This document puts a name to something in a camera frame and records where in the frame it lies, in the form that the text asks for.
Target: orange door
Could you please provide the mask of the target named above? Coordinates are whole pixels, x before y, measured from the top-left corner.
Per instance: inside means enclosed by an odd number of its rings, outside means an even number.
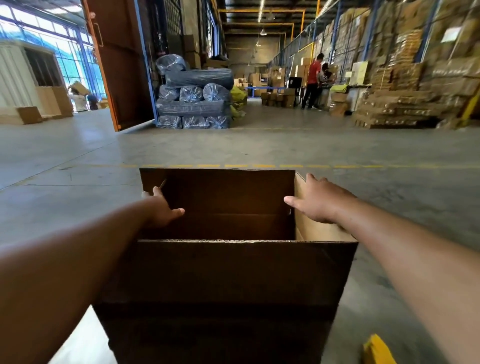
[[[134,1],[82,0],[116,132],[154,118]]]

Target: blue plastic-wrapped bundle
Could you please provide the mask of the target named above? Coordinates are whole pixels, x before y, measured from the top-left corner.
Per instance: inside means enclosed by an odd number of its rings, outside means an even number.
[[[211,129],[228,129],[232,122],[231,116],[209,116],[206,118]]]
[[[204,87],[204,99],[207,101],[230,101],[230,91],[214,83]]]
[[[221,85],[227,90],[233,88],[233,72],[228,68],[214,70],[190,70],[190,71],[166,71],[165,81],[168,87],[200,86],[214,83]]]
[[[181,117],[162,115],[158,117],[158,127],[165,129],[181,129]]]
[[[184,129],[208,129],[209,122],[203,116],[184,116],[182,119]]]
[[[227,101],[181,102],[159,98],[156,101],[159,115],[172,116],[230,116],[230,103]]]
[[[158,72],[164,75],[166,71],[184,71],[187,69],[187,64],[183,57],[177,54],[166,54],[155,61]]]
[[[180,89],[179,101],[198,102],[204,99],[202,89],[198,86],[184,86]]]
[[[178,88],[167,87],[161,85],[158,89],[158,97],[161,97],[165,100],[177,101],[180,96],[180,90]]]

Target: door handle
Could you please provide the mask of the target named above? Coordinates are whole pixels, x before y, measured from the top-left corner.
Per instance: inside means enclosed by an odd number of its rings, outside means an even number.
[[[98,25],[98,23],[92,23],[92,24],[96,25],[97,31],[95,33],[98,33],[98,36],[97,34],[95,34],[95,36],[96,36],[96,41],[98,43],[98,46],[103,47],[103,39],[102,39],[102,33],[100,32],[100,26]]]

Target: hand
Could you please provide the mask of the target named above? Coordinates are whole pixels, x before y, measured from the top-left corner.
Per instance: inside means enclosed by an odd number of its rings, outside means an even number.
[[[149,227],[162,228],[185,213],[185,209],[183,208],[171,210],[167,200],[163,197],[162,191],[158,187],[153,188],[153,197],[151,197],[148,192],[143,191],[142,198],[152,209],[152,217],[148,222]]]
[[[283,200],[314,221],[333,223],[337,211],[352,199],[356,199],[355,195],[327,178],[317,180],[313,174],[307,173],[305,199],[285,196]]]

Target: white label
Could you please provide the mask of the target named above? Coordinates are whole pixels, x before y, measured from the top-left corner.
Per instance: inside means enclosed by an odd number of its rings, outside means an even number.
[[[460,34],[460,30],[462,30],[461,26],[454,26],[453,28],[445,30],[441,43],[453,42],[458,37],[458,34]]]

